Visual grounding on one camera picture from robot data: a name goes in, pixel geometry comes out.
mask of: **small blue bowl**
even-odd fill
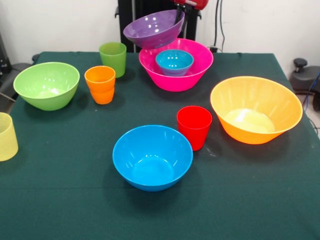
[[[164,75],[181,77],[194,63],[194,57],[186,51],[170,49],[160,52],[155,61]]]
[[[126,132],[116,142],[113,164],[137,189],[157,192],[177,183],[193,159],[189,141],[180,132],[161,125],[145,125]]]

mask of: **white wall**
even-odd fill
[[[103,42],[120,41],[117,5],[0,0],[0,32],[11,62],[31,62],[42,51],[98,51]],[[214,42],[215,6],[209,0],[198,22],[196,40],[207,46]],[[225,52],[275,53],[287,76],[296,57],[320,65],[320,0],[224,0],[222,8]]]
[[[208,46],[214,42],[216,2],[209,0],[198,22],[196,40]],[[320,0],[224,0],[224,51],[274,53],[287,77],[294,58],[320,66],[319,13]]]
[[[98,51],[120,41],[117,0],[0,0],[0,32],[10,61],[42,51]]]

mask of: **yellow-orange bowl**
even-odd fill
[[[255,76],[218,83],[210,102],[226,133],[245,144],[267,143],[295,127],[303,115],[301,102],[290,89]]]

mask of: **plastic bowl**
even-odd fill
[[[143,16],[127,25],[123,34],[143,49],[156,49],[172,43],[181,32],[185,13],[175,23],[177,10],[158,11]]]
[[[65,107],[76,93],[80,74],[63,62],[31,66],[16,76],[14,90],[32,106],[54,111]]]
[[[171,49],[160,52],[155,61],[164,75],[179,77],[187,73],[194,63],[194,57],[186,51]]]
[[[264,144],[292,129],[302,118],[297,96],[265,78],[238,76],[217,84],[211,105],[224,130],[246,144]]]
[[[177,183],[188,171],[193,152],[178,131],[161,125],[145,125],[125,133],[116,142],[113,164],[137,189],[156,192]]]
[[[179,49],[190,53],[194,63],[184,76],[163,75],[156,63],[156,56],[165,50]],[[142,49],[139,61],[152,81],[161,89],[170,92],[181,92],[192,88],[214,62],[214,56],[204,45],[184,38],[177,38],[174,42],[156,49]]]

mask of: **cup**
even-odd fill
[[[94,66],[85,72],[84,78],[97,104],[108,104],[112,101],[115,94],[115,70],[109,66]]]
[[[126,71],[127,47],[121,42],[107,42],[99,47],[102,64],[115,70],[115,77],[119,78]]]
[[[201,106],[186,106],[178,111],[176,119],[178,131],[189,140],[192,150],[200,150],[212,123],[211,113]]]
[[[17,152],[18,142],[12,118],[0,112],[0,162],[11,159]]]

